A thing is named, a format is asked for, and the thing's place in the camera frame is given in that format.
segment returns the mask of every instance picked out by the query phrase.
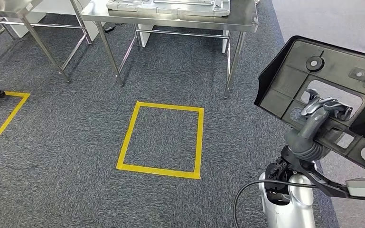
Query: stainless steel table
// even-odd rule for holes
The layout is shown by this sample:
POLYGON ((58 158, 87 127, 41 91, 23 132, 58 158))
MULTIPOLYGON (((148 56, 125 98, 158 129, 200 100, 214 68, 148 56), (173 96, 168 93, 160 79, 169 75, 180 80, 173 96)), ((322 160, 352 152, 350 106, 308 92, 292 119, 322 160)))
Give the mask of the stainless steel table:
POLYGON ((226 17, 201 17, 201 16, 183 16, 175 14, 157 14, 157 13, 141 13, 128 11, 108 10, 106 2, 108 0, 91 0, 91 2, 83 9, 82 17, 87 21, 95 21, 99 30, 100 36, 103 39, 105 49, 110 58, 111 65, 115 71, 115 77, 119 85, 123 85, 123 80, 120 77, 120 72, 125 64, 126 59, 135 43, 138 40, 140 45, 139 33, 162 33, 171 35, 187 35, 227 39, 227 85, 224 92, 224 98, 230 95, 230 89, 233 82, 234 72, 236 70, 239 55, 243 47, 243 39, 246 32, 256 32, 258 28, 258 18, 254 0, 231 0, 230 15, 226 17), (108 45, 101 22, 112 23, 128 23, 134 24, 135 37, 132 40, 125 57, 123 58, 120 67, 118 68, 112 55, 110 46, 108 45), (222 35, 207 35, 207 34, 187 34, 161 30, 143 30, 138 29, 137 24, 144 25, 159 25, 172 27, 186 27, 196 29, 216 29, 229 31, 228 36, 222 35), (232 65, 230 64, 231 53, 231 34, 232 31, 239 31, 238 44, 233 58, 232 65))
POLYGON ((84 39, 86 39, 87 43, 91 44, 92 41, 90 39, 90 36, 86 30, 86 27, 83 23, 82 16, 80 15, 79 10, 77 9, 76 3, 74 0, 70 0, 70 3, 72 4, 72 7, 75 10, 76 18, 79 22, 79 26, 75 25, 60 25, 60 24, 30 24, 30 22, 27 20, 26 15, 30 13, 38 4, 40 4, 43 0, 0 0, 0 17, 7 17, 7 18, 18 18, 22 21, 20 22, 11 22, 11 21, 3 21, 0 19, 0 24, 3 26, 4 29, 6 29, 10 36, 14 38, 14 36, 10 33, 10 31, 6 28, 6 25, 24 25, 29 30, 30 34, 34 37, 34 39, 37 41, 37 43, 40 45, 41 49, 43 49, 44 53, 48 56, 51 63, 54 65, 54 67, 58 70, 60 74, 62 74, 66 82, 69 82, 70 79, 66 76, 64 73, 64 69, 72 59, 72 57, 75 55, 76 51, 79 49, 81 43, 84 39), (46 46, 41 41, 40 37, 34 30, 33 26, 42 26, 42 27, 55 27, 55 28, 67 28, 67 29, 81 29, 83 31, 83 36, 80 38, 79 42, 77 43, 76 47, 71 52, 70 56, 67 58, 65 63, 60 66, 54 57, 52 57, 49 50, 46 48, 46 46))

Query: floor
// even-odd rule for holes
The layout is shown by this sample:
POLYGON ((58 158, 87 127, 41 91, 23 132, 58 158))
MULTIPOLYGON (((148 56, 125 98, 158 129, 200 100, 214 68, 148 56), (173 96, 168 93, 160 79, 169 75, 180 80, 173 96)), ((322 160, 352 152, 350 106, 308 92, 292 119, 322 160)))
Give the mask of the floor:
MULTIPOLYGON (((272 0, 285 41, 295 35, 365 52, 365 0, 272 0)), ((357 106, 356 100, 346 104, 357 106)), ((348 143, 342 139, 339 143, 348 143)), ((324 174, 344 183, 365 170, 331 152, 321 160, 324 174)), ((365 201, 332 198, 340 227, 365 227, 365 201)))
MULTIPOLYGON (((236 192, 275 160, 288 129, 253 105, 257 77, 283 45, 271 1, 258 13, 228 100, 220 40, 152 34, 146 48, 133 49, 120 88, 100 39, 77 52, 66 84, 30 35, 13 42, 2 34, 0 89, 31 95, 0 136, 0 227, 234 227, 236 192), (201 179, 115 168, 137 100, 204 108, 201 179)), ((60 62, 81 35, 36 30, 60 62)), ((120 62, 132 27, 118 26, 108 37, 120 62)), ((18 102, 0 100, 0 125, 18 102)), ((125 162, 191 171, 196 128, 194 113, 142 108, 125 162)), ((335 227, 319 204, 322 211, 331 206, 316 192, 317 227, 335 227)), ((257 188, 242 195, 238 218, 242 227, 267 227, 257 188)))

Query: table top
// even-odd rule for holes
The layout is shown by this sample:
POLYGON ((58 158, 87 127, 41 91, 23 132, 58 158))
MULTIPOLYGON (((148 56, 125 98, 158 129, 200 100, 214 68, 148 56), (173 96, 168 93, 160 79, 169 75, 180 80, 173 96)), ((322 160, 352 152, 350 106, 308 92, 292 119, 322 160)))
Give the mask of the table top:
POLYGON ((43 0, 0 0, 0 17, 22 18, 43 0))
POLYGON ((108 10, 108 0, 91 0, 83 9, 83 20, 255 32, 258 15, 254 0, 231 0, 230 15, 224 17, 187 16, 108 10))

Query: metal tray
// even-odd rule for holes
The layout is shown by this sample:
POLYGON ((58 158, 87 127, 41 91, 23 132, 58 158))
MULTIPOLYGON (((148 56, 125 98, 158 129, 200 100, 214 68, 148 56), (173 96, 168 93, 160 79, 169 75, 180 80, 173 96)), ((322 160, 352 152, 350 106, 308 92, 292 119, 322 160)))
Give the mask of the metal tray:
POLYGON ((230 14, 230 0, 109 0, 107 8, 142 13, 222 17, 230 14))

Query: yellow tape square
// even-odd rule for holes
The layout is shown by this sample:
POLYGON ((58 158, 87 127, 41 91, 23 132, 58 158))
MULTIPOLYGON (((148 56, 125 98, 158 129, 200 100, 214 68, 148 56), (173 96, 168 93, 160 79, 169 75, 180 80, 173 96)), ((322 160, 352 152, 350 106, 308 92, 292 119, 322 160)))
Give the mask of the yellow tape square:
POLYGON ((23 104, 26 102, 27 98, 30 96, 30 94, 26 93, 17 93, 17 92, 6 92, 6 96, 19 96, 22 99, 18 103, 18 105, 13 109, 13 111, 10 113, 9 117, 3 122, 2 126, 0 127, 0 135, 5 130, 5 128, 9 125, 9 123, 12 121, 12 119, 15 117, 15 115, 18 113, 19 109, 23 106, 23 104))
POLYGON ((125 140, 121 148, 121 152, 118 158, 116 168, 119 170, 134 171, 134 172, 144 172, 172 177, 183 177, 183 178, 193 178, 200 179, 200 163, 202 158, 202 136, 203 136, 203 119, 204 119, 204 109, 198 107, 189 106, 179 106, 179 105, 168 105, 168 104, 156 104, 156 103, 146 103, 137 101, 135 108, 133 109, 131 121, 129 123, 128 131, 126 132, 125 140), (152 107, 152 108, 164 108, 172 110, 181 111, 191 111, 198 112, 198 122, 197 122, 197 142, 196 142, 196 152, 195 152, 195 167, 193 172, 159 169, 152 167, 144 167, 139 165, 129 165, 124 164, 125 154, 128 149, 129 141, 131 140, 132 131, 135 126, 136 118, 138 117, 138 112, 140 107, 152 107))

